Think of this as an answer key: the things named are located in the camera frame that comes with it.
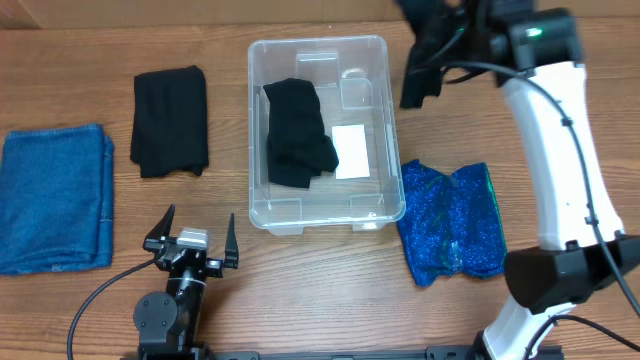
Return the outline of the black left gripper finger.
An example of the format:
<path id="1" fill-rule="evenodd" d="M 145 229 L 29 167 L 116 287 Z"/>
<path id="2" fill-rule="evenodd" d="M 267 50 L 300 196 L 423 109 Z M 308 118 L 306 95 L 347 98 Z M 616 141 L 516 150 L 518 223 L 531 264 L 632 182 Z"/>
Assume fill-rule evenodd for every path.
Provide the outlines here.
<path id="1" fill-rule="evenodd" d="M 144 250 L 160 250 L 170 236 L 172 222 L 175 214 L 175 205 L 171 204 L 162 219 L 145 236 Z"/>
<path id="2" fill-rule="evenodd" d="M 237 269 L 239 265 L 239 248 L 235 234 L 235 216 L 230 215 L 226 242 L 225 242 L 225 258 L 223 266 L 229 269 Z"/>

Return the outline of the blue sparkly cloth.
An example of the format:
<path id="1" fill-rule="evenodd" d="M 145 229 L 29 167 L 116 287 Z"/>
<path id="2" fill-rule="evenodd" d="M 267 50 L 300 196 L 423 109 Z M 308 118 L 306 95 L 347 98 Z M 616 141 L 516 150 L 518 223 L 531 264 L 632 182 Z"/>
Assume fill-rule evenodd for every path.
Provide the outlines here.
<path id="1" fill-rule="evenodd" d="M 476 163 L 447 175 L 413 160 L 401 170 L 406 212 L 397 228 L 415 284 L 503 274 L 507 246 L 488 166 Z"/>

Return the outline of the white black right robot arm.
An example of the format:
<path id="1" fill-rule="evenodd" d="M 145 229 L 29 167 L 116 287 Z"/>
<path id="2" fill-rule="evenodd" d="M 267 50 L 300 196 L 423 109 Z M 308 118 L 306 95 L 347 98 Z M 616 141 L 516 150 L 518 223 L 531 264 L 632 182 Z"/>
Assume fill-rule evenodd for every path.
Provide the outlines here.
<path id="1" fill-rule="evenodd" d="M 466 1 L 453 65 L 491 71 L 519 127 L 535 192 L 536 246 L 508 253 L 509 297 L 481 331 L 472 359 L 549 359 L 541 342 L 593 293 L 623 284 L 639 264 L 609 198 L 586 105 L 574 17 L 531 1 Z"/>

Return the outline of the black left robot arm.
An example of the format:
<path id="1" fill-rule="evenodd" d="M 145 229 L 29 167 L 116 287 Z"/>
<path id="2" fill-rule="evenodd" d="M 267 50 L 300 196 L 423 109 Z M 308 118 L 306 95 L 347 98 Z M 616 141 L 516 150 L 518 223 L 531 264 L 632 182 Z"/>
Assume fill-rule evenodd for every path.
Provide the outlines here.
<path id="1" fill-rule="evenodd" d="M 143 249 L 152 263 L 168 273 L 166 288 L 150 292 L 136 304 L 133 322 L 139 333 L 139 359 L 212 359 L 209 347 L 196 340 L 206 281 L 221 278 L 226 269 L 239 265 L 235 222 L 229 220 L 222 259 L 208 256 L 209 232 L 182 229 L 170 234 L 175 207 L 146 235 Z"/>

